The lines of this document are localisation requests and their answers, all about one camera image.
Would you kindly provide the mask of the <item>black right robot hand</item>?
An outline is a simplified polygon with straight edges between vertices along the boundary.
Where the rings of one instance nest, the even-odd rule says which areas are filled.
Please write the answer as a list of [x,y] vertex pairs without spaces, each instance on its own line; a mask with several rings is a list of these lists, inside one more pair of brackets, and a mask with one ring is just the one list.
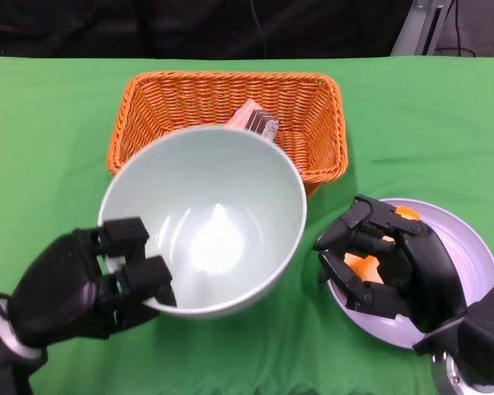
[[[386,202],[355,196],[314,249],[323,280],[343,292],[348,309],[383,318],[402,315],[423,333],[467,312],[459,274],[437,233]],[[347,254],[376,258],[381,281],[362,280],[345,263]]]

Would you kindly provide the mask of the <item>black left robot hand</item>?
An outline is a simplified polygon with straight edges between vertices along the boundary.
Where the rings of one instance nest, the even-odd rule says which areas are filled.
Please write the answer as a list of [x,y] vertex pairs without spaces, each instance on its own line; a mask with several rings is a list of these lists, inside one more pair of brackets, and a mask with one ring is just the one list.
[[7,303],[20,342],[46,347],[75,337],[106,339],[155,318],[146,300],[175,307],[170,270],[162,256],[146,256],[148,239],[138,217],[59,236]]

